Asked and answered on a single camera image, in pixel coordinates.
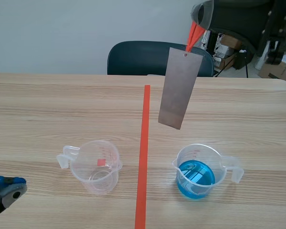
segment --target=plastic measuring cup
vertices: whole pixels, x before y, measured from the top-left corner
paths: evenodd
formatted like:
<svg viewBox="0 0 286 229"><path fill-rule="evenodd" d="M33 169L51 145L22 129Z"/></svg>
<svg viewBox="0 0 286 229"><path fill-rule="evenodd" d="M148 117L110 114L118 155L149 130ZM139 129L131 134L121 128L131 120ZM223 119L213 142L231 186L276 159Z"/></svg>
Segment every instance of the plastic measuring cup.
<svg viewBox="0 0 286 229"><path fill-rule="evenodd" d="M221 156L216 150L202 144L184 147L173 161L177 170L176 182L179 190L189 198L207 196L232 170L232 181L239 183L244 170L233 156Z"/></svg>
<svg viewBox="0 0 286 229"><path fill-rule="evenodd" d="M110 142L97 140L80 148L65 146L56 158L61 168L68 168L70 161L71 172L90 193L106 194L118 183L122 162Z"/></svg>

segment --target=blue water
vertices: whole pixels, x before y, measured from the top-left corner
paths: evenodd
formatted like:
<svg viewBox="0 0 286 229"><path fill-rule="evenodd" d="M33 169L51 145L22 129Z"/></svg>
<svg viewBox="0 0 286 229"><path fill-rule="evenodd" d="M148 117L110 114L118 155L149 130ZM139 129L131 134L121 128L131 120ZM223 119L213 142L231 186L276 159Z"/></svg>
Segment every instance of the blue water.
<svg viewBox="0 0 286 229"><path fill-rule="evenodd" d="M185 175L185 177L188 178L193 183L197 183L199 185L212 185L215 183L214 173L212 172L210 167L207 166L205 163L194 160L185 161L179 166L179 168L183 173L183 175ZM177 186L179 190L189 198L200 199L207 195L207 194L204 195L193 194L186 188L182 187L178 182Z"/></svg>

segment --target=gray metal rectangle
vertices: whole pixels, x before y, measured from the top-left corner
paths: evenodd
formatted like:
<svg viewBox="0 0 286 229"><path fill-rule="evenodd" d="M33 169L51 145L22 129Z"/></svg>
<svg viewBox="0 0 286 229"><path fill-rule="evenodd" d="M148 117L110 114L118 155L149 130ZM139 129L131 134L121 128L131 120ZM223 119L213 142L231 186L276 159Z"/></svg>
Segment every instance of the gray metal rectangle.
<svg viewBox="0 0 286 229"><path fill-rule="evenodd" d="M180 130L203 56L170 48L158 122Z"/></svg>

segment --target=black chair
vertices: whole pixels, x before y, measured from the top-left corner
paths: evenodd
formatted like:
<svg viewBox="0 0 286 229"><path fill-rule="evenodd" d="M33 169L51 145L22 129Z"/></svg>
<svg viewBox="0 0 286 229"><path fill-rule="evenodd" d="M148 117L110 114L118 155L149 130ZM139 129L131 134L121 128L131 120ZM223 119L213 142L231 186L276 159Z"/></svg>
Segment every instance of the black chair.
<svg viewBox="0 0 286 229"><path fill-rule="evenodd" d="M131 41L115 45L107 60L108 75L165 75L170 47L185 50L183 44L168 42ZM192 53L204 58L198 76L213 77L214 65L211 55L193 47Z"/></svg>

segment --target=plastic cup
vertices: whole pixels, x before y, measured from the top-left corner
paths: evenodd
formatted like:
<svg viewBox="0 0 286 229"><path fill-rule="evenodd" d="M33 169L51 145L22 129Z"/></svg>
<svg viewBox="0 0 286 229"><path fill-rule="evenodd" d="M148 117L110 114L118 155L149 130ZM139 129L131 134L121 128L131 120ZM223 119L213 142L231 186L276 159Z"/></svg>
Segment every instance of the plastic cup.
<svg viewBox="0 0 286 229"><path fill-rule="evenodd" d="M61 168L70 169L85 188L98 195L113 190L119 179L122 162L117 148L110 142L97 140L81 147L65 146L57 155Z"/></svg>
<svg viewBox="0 0 286 229"><path fill-rule="evenodd" d="M206 197L232 170L231 180L239 183L244 170L236 157L221 156L216 150L202 144L184 147L173 161L177 170L179 190L189 198Z"/></svg>

